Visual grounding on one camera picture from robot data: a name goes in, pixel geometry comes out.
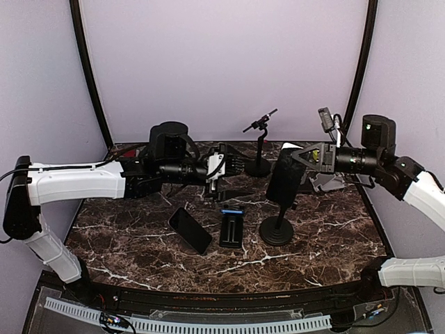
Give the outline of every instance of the white metal strip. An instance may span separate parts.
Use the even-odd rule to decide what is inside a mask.
[[[100,311],[85,306],[74,305],[47,297],[44,307],[67,317],[92,325],[99,325]],[[308,319],[268,322],[262,324],[185,324],[148,320],[132,316],[126,317],[137,333],[153,334],[296,334],[310,333],[331,328],[330,316],[323,315]]]

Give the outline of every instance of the marble tabletop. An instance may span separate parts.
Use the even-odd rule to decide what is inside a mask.
[[[249,157],[256,143],[231,143]],[[282,143],[267,142],[264,157],[276,160]],[[198,143],[202,152],[210,143]],[[290,244],[272,247],[259,236],[259,224],[279,207],[265,198],[270,176],[225,178],[220,190],[255,192],[224,203],[203,197],[203,187],[188,186],[167,197],[137,200],[86,200],[67,238],[67,247],[86,261],[95,282],[190,293],[283,292],[359,280],[359,273],[385,248],[354,184],[324,194],[298,194],[286,218],[295,231]],[[218,245],[223,204],[245,206],[243,247]],[[178,207],[213,236],[205,256],[196,254],[168,225]]]

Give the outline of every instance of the blue strip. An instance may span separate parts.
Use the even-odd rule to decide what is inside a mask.
[[[244,211],[221,209],[222,214],[244,214]]]

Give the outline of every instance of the black smartphone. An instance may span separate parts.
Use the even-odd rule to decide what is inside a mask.
[[[176,210],[168,224],[200,255],[205,254],[213,238],[183,207]]]

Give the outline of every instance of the white wall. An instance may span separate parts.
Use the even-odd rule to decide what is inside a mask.
[[[68,0],[0,0],[0,174],[33,161],[100,160],[100,134],[76,48]],[[0,183],[0,216],[9,179]],[[43,207],[64,237],[78,202]],[[7,236],[0,229],[0,239]],[[21,333],[43,266],[21,242],[0,245],[0,332]]]
[[[445,183],[445,1],[380,1],[373,44],[351,138],[360,143],[362,116],[397,123],[399,156],[408,155]],[[399,257],[445,254],[445,233],[384,189],[369,191]],[[445,297],[423,289],[436,333],[445,333]]]
[[[269,139],[325,139],[317,110],[346,110],[368,1],[81,3],[111,135],[131,142],[166,120],[251,140],[241,131],[275,107]]]

